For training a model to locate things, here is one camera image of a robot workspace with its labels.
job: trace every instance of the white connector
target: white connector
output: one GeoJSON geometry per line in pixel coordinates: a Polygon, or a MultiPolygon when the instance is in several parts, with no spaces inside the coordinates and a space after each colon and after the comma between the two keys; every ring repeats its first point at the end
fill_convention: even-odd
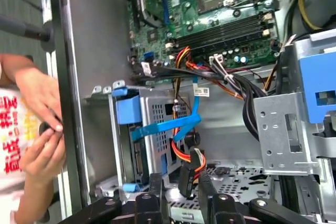
{"type": "Polygon", "coordinates": [[[212,62],[214,61],[214,59],[217,59],[219,63],[223,63],[224,62],[224,57],[222,54],[215,54],[213,56],[209,57],[209,63],[210,65],[212,64],[212,62]]]}

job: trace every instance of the motherboard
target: motherboard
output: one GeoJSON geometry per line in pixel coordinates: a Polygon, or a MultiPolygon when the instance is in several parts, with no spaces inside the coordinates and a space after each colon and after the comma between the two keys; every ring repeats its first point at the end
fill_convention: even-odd
{"type": "Polygon", "coordinates": [[[276,60],[276,0],[128,0],[131,57],[173,66],[189,46],[195,63],[220,56],[227,68],[276,60]]]}

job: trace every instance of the person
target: person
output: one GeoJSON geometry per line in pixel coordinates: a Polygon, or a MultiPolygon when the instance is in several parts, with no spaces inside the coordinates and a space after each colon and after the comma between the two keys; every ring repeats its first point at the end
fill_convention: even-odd
{"type": "Polygon", "coordinates": [[[57,80],[25,56],[0,54],[1,224],[31,224],[47,211],[66,158],[58,118],[57,80]],[[51,128],[38,136],[41,121],[51,128]]]}

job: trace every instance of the hand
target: hand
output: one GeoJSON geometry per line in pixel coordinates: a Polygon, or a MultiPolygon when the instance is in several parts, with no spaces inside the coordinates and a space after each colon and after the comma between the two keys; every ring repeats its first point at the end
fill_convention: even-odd
{"type": "Polygon", "coordinates": [[[62,118],[57,80],[36,68],[26,68],[16,73],[15,82],[28,107],[55,131],[61,132],[62,124],[55,117],[62,118]]]}
{"type": "Polygon", "coordinates": [[[45,186],[60,173],[65,159],[62,133],[48,129],[28,148],[19,165],[34,185],[45,186]]]}

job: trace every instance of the memory module slot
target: memory module slot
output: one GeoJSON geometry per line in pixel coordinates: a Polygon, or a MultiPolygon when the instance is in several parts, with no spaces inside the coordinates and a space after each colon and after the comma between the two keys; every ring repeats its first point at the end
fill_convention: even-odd
{"type": "Polygon", "coordinates": [[[263,15],[255,15],[236,22],[221,25],[203,32],[177,39],[179,49],[189,46],[193,56],[211,53],[227,47],[239,45],[252,40],[268,37],[264,33],[268,25],[263,15]]]}

